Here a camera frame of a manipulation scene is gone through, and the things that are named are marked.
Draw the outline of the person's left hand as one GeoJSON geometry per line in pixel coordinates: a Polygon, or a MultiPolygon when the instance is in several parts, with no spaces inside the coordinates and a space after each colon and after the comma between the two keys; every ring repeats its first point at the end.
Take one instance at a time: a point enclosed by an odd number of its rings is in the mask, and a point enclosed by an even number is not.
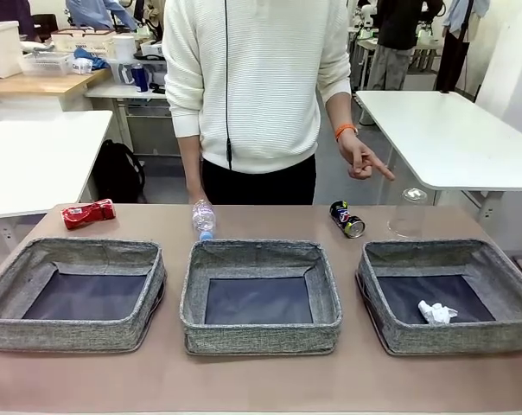
{"type": "Polygon", "coordinates": [[[337,144],[341,156],[349,163],[349,175],[356,180],[366,180],[372,177],[374,172],[379,172],[389,181],[395,180],[395,175],[365,145],[353,130],[344,130],[337,138],[337,144]]]}

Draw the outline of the person's right hand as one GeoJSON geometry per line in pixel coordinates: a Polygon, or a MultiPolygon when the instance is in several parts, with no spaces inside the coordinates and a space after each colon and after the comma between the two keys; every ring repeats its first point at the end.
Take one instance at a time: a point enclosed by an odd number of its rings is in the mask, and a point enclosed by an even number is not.
{"type": "Polygon", "coordinates": [[[210,202],[202,186],[187,187],[187,191],[190,205],[195,205],[198,202],[210,202]]]}

